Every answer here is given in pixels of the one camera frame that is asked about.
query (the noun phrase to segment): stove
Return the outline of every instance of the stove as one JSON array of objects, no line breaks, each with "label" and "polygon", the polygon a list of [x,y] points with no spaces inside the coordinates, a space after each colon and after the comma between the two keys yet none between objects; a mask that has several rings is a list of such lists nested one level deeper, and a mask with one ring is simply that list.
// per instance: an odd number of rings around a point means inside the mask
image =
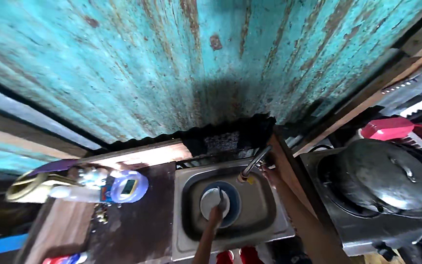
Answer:
[{"label": "stove", "polygon": [[421,240],[422,220],[380,214],[360,207],[335,188],[329,168],[334,164],[334,155],[343,149],[304,153],[299,158],[329,216],[329,219],[322,215],[318,218],[324,225],[335,227],[346,254],[376,252],[385,245],[398,249]]}]

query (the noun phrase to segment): sink basin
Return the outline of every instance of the sink basin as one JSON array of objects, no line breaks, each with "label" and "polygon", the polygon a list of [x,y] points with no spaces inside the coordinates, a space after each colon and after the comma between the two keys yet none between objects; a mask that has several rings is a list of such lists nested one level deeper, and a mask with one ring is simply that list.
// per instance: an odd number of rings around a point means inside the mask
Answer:
[{"label": "sink basin", "polygon": [[242,211],[229,227],[219,229],[216,239],[233,238],[251,234],[270,227],[276,218],[276,202],[268,181],[259,173],[251,172],[254,183],[237,183],[242,167],[231,167],[198,173],[191,177],[182,190],[181,219],[185,234],[199,241],[208,221],[200,211],[200,199],[204,189],[216,181],[233,185],[242,200]]},{"label": "sink basin", "polygon": [[207,224],[200,211],[201,195],[215,181],[228,182],[237,189],[242,200],[242,210],[234,223],[218,230],[212,252],[295,235],[276,190],[270,187],[257,168],[250,172],[254,177],[253,184],[236,182],[237,175],[251,160],[252,158],[240,159],[175,172],[172,243],[174,261],[195,255]]}]

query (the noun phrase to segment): faucet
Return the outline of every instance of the faucet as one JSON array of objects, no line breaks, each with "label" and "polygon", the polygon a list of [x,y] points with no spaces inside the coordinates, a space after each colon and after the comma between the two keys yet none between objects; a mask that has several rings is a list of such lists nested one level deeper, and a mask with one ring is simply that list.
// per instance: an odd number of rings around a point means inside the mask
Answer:
[{"label": "faucet", "polygon": [[255,155],[255,158],[253,158],[252,161],[250,161],[249,165],[238,175],[237,182],[244,183],[249,178],[250,171],[260,163],[263,159],[263,157],[272,149],[273,147],[271,145],[266,146],[262,151],[260,151],[257,155]]}]

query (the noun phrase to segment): white plate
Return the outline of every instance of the white plate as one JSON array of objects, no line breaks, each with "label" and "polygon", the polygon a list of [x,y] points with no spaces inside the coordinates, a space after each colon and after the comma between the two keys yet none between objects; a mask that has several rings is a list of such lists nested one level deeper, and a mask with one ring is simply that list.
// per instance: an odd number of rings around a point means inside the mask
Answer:
[{"label": "white plate", "polygon": [[[227,213],[229,213],[230,200],[225,191],[221,190],[221,192],[224,200],[226,201],[226,209],[222,212],[222,218],[224,219]],[[221,199],[217,188],[209,189],[203,194],[203,196],[201,196],[200,210],[204,218],[209,220],[211,209],[218,205],[220,201]]]}]

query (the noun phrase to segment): black pot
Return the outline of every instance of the black pot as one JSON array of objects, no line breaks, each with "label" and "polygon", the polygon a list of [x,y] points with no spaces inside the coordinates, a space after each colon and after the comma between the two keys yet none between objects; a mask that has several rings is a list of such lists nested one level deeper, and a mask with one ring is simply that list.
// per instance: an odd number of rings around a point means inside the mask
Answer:
[{"label": "black pot", "polygon": [[336,157],[333,183],[361,207],[422,218],[422,164],[394,143],[361,139]]}]

